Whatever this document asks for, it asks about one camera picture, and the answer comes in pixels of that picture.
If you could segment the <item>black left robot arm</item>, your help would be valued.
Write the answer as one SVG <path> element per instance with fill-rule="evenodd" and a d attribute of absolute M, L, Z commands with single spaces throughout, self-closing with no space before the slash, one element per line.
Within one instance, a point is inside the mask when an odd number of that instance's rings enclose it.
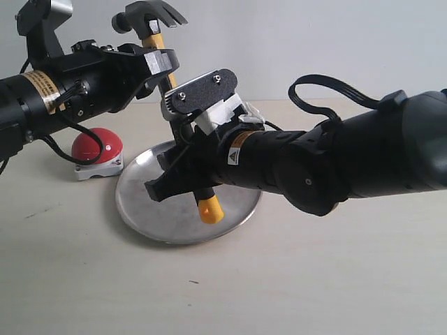
<path fill-rule="evenodd" d="M 114 50 L 83 40 L 72 46 L 71 54 L 2 79 L 1 168 L 35 140 L 44 141 L 56 155 L 76 165 L 99 162 L 105 142 L 81 122 L 124 110 L 134 98 L 149 96 L 178 68 L 173 49 L 125 43 Z M 93 140 L 98 153 L 85 159 L 66 154 L 52 137 L 65 128 Z"/>

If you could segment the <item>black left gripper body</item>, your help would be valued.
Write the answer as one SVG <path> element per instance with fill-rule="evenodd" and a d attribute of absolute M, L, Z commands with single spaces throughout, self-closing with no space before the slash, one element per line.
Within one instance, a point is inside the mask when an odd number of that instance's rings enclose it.
<path fill-rule="evenodd" d="M 135 74 L 139 70 L 132 68 L 120 46 L 113 51 L 88 41 L 78 44 L 80 50 L 48 61 L 48 72 L 64 89 L 84 87 L 64 103 L 63 115 L 79 123 L 105 112 L 123 110 L 135 98 Z"/>

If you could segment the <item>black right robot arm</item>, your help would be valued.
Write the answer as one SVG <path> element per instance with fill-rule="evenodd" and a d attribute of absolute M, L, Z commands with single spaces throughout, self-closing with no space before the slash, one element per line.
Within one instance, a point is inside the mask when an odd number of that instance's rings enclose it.
<path fill-rule="evenodd" d="M 211 133 L 196 128 L 184 148 L 163 153 L 160 177 L 146 181 L 157 202 L 221 184 L 283 195 L 308 214 L 325 216 L 349 198 L 446 188 L 446 91 L 376 100 L 333 77 L 305 75 L 296 84 L 334 89 L 366 108 L 341 119 L 329 107 L 290 99 L 324 120 L 310 131 L 268 131 L 240 105 Z"/>

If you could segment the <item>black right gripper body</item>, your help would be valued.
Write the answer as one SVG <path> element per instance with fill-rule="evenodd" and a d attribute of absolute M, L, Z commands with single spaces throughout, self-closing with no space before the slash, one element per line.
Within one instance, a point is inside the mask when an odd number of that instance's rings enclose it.
<path fill-rule="evenodd" d="M 196 126 L 195 132 L 186 140 L 186 148 L 177 145 L 158 156 L 163 172 L 172 166 L 191 166 L 200 170 L 210 179 L 210 187 L 220 185 L 244 187 L 243 171 L 235 165 L 227 165 L 229 141 L 244 130 L 242 122 L 237 120 L 243 112 L 241 107 L 230 122 L 218 127 L 210 135 L 204 134 Z"/>

